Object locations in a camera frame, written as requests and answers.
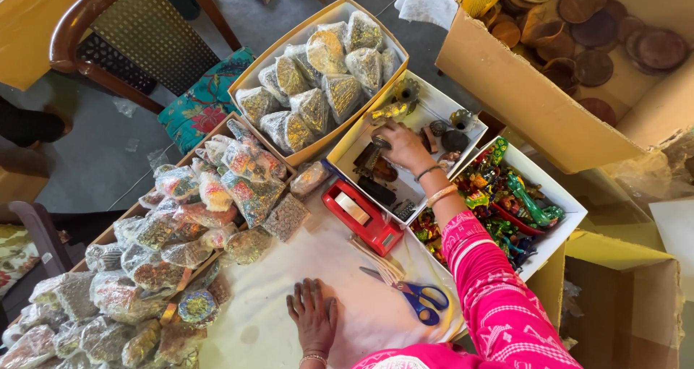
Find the person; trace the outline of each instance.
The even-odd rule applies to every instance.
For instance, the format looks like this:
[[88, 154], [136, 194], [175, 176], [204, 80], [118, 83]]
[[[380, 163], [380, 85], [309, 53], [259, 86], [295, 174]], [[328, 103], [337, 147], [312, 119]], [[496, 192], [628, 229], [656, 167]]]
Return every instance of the person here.
[[53, 143], [70, 133], [72, 127], [56, 114], [15, 107], [0, 97], [0, 136], [18, 147], [33, 150], [41, 143]]
[[[469, 211], [419, 137], [389, 121], [372, 136], [387, 140], [383, 156], [421, 176], [420, 184], [442, 233], [443, 253], [453, 274], [476, 355], [454, 352], [450, 343], [418, 344], [373, 353], [353, 369], [580, 368], [561, 344], [537, 297], [506, 255]], [[337, 302], [324, 300], [320, 281], [304, 280], [287, 296], [304, 357], [300, 369], [324, 369], [337, 325]]]

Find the chair armrest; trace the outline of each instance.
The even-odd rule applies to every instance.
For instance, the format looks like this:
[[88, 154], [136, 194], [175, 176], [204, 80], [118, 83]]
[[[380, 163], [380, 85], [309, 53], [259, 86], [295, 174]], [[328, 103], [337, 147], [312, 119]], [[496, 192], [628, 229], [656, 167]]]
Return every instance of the chair armrest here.
[[48, 277], [57, 276], [72, 269], [72, 261], [60, 241], [51, 216], [46, 208], [36, 202], [13, 201], [8, 203], [10, 211], [17, 214], [26, 231], [39, 251], [39, 256], [46, 267]]

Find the bracelet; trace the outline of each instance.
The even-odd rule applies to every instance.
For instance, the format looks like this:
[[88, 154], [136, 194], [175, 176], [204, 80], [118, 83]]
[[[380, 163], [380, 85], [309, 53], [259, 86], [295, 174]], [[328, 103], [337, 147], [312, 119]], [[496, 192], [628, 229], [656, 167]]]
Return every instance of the bracelet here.
[[435, 165], [435, 166], [431, 166], [431, 167], [429, 167], [428, 169], [424, 170], [424, 172], [422, 172], [420, 175], [417, 175], [417, 178], [415, 178], [414, 181], [415, 181], [416, 183], [419, 183], [419, 179], [421, 179], [421, 178], [424, 176], [424, 174], [426, 174], [426, 173], [429, 172], [429, 171], [433, 171], [433, 170], [435, 170], [435, 169], [437, 169], [437, 168], [440, 168], [441, 170], [443, 170], [438, 164]]
[[303, 364], [304, 361], [307, 361], [309, 359], [315, 359], [315, 360], [320, 361], [321, 364], [323, 364], [323, 367], [327, 369], [327, 361], [325, 360], [325, 358], [323, 358], [322, 356], [319, 356], [319, 355], [304, 356], [303, 358], [301, 358], [301, 361], [299, 361], [299, 366], [301, 366], [301, 364]]
[[431, 198], [427, 199], [427, 207], [431, 208], [434, 204], [436, 204], [438, 200], [445, 196], [448, 196], [454, 191], [458, 191], [458, 187], [456, 185], [450, 185], [449, 187], [446, 187], [443, 190], [439, 190], [438, 193], [434, 194]]

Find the white cloth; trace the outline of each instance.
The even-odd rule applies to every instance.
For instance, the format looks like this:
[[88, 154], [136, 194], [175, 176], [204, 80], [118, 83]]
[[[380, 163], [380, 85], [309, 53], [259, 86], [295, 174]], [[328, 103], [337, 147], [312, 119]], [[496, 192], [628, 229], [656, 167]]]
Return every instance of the white cloth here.
[[351, 231], [325, 208], [321, 194], [306, 203], [312, 216], [296, 237], [287, 243], [274, 240], [251, 265], [223, 268], [232, 298], [208, 329], [201, 369], [297, 368], [303, 354], [286, 296], [306, 277], [321, 279], [324, 295], [338, 300], [331, 368], [351, 368], [381, 349], [444, 342], [465, 329], [453, 278], [409, 229], [390, 255], [405, 271], [405, 281], [436, 285], [448, 296], [450, 305], [438, 312], [435, 327], [420, 323], [402, 293], [359, 270], [374, 267], [346, 242]]
[[431, 22], [446, 30], [450, 28], [458, 11], [455, 0], [396, 0], [400, 18], [408, 21]]

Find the teal floral cushion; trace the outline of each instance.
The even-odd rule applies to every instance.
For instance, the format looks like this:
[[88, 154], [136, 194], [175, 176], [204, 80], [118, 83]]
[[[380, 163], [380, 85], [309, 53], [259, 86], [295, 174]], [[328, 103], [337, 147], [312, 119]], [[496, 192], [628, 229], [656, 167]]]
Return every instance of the teal floral cushion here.
[[229, 86], [253, 63], [253, 53], [242, 47], [217, 63], [190, 90], [159, 113], [169, 137], [183, 154], [200, 143], [232, 111]]

